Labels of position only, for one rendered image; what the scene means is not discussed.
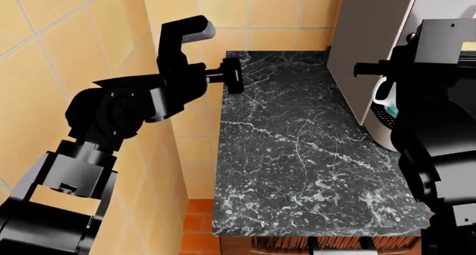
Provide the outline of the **brown wooden base cabinet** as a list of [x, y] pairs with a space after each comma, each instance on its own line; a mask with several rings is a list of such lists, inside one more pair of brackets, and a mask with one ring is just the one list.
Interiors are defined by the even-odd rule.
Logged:
[[[221, 236], [221, 255], [309, 255], [309, 236]], [[360, 236], [316, 236], [318, 255], [363, 255]], [[371, 236], [378, 255], [418, 255], [418, 236]]]

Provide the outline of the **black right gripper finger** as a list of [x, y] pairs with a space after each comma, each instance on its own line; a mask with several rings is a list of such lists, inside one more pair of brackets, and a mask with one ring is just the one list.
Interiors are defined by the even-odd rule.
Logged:
[[387, 61], [380, 60], [377, 63], [373, 62], [357, 62], [354, 65], [353, 76], [371, 75], [384, 76], [387, 73]]

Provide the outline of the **white coffee machine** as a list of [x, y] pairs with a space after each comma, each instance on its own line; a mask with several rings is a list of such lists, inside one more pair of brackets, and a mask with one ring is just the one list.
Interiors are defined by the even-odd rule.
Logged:
[[358, 62], [390, 58], [425, 19], [476, 16], [476, 0], [343, 0], [327, 68], [358, 123], [363, 124], [377, 76], [353, 76]]
[[[377, 94], [383, 84], [390, 84], [390, 90], [384, 99], [378, 99]], [[390, 139], [398, 115], [396, 84], [387, 80], [387, 77], [380, 78], [373, 87], [370, 99], [370, 107], [364, 120], [364, 127], [378, 145], [392, 152], [397, 152]]]

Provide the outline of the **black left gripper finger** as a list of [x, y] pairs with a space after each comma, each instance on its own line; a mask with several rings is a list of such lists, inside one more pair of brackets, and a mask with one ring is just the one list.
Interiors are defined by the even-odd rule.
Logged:
[[229, 94], [241, 94], [244, 92], [244, 85], [241, 75], [226, 78], [225, 85]]
[[241, 63], [239, 58], [224, 58], [222, 60], [222, 71], [225, 76], [240, 76]]

